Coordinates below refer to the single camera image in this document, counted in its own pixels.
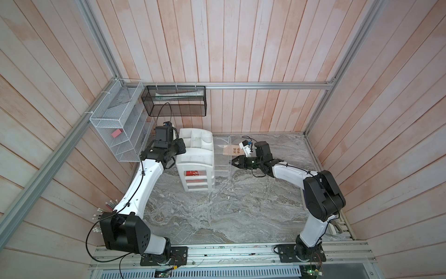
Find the white plastic drawer organizer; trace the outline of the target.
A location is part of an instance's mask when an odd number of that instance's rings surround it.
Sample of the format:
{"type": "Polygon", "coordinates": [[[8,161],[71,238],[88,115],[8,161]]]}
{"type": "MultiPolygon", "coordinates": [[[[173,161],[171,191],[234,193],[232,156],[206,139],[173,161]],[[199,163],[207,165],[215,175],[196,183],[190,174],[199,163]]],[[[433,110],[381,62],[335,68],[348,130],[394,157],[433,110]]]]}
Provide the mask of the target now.
{"type": "Polygon", "coordinates": [[[182,128],[186,153],[177,156],[176,166],[186,192],[212,191],[215,186],[213,134],[195,128],[182,128]],[[197,170],[200,176],[186,176],[186,171],[197,170]]]}

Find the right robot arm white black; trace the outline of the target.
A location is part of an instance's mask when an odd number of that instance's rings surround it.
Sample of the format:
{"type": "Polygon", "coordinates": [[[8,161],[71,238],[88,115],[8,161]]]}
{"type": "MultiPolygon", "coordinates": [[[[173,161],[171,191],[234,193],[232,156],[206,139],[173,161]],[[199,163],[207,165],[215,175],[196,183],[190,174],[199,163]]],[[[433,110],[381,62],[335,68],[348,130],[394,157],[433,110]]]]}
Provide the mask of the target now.
{"type": "Polygon", "coordinates": [[[269,144],[253,139],[239,144],[244,154],[232,159],[231,165],[238,169],[259,169],[263,176],[285,180],[303,190],[303,198],[310,215],[303,231],[296,238],[292,260],[308,262],[322,251],[322,237],[331,220],[339,217],[346,200],[332,173],[323,170],[309,171],[274,158],[269,144]]]}

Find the clear plastic drawer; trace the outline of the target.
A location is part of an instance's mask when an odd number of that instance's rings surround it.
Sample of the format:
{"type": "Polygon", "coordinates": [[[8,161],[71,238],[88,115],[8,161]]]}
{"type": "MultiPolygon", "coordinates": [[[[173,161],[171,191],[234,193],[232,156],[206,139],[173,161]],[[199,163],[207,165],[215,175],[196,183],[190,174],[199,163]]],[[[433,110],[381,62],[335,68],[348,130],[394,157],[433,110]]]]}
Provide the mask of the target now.
{"type": "Polygon", "coordinates": [[[231,137],[213,137],[214,172],[217,177],[229,178],[231,175],[231,137]]]}

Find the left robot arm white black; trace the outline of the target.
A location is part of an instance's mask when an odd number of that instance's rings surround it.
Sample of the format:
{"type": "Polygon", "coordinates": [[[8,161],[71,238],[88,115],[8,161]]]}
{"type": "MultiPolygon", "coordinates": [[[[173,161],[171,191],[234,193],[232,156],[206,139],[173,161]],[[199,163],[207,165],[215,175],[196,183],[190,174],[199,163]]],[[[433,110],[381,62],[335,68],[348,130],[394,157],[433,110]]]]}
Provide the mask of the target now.
{"type": "Polygon", "coordinates": [[[129,189],[113,211],[104,213],[99,221],[107,249],[170,257],[169,239],[151,232],[144,222],[144,211],[168,163],[185,153],[185,143],[171,122],[155,128],[155,139],[141,152],[138,173],[129,189]]]}

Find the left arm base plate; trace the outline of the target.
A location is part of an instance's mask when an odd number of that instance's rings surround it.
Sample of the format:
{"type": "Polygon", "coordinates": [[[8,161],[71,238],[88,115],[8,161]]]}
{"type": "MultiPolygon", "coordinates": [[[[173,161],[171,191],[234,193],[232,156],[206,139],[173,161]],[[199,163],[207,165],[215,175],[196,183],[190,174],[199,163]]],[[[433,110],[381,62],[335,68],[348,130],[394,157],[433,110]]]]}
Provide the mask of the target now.
{"type": "Polygon", "coordinates": [[[169,252],[165,251],[161,255],[143,254],[140,265],[149,267],[180,267],[187,264],[187,259],[187,246],[173,246],[169,252]]]}

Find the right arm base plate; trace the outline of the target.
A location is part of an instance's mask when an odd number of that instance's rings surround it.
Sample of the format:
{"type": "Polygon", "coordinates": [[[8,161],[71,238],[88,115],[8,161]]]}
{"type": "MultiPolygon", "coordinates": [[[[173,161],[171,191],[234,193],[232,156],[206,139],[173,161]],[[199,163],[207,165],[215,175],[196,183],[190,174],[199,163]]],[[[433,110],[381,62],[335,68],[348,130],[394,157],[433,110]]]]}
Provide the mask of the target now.
{"type": "Polygon", "coordinates": [[[326,262],[326,255],[321,243],[312,248],[300,244],[280,244],[273,248],[279,255],[281,263],[326,262]]]}

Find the beige postcard red text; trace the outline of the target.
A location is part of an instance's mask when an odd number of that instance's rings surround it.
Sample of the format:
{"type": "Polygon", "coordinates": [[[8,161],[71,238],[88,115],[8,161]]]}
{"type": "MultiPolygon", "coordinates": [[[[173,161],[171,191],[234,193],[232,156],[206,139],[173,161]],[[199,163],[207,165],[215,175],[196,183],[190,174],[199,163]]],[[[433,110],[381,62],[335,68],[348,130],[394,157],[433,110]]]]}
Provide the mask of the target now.
{"type": "Polygon", "coordinates": [[[223,154],[227,156],[244,155],[245,151],[239,145],[227,145],[223,148],[223,154]]]}

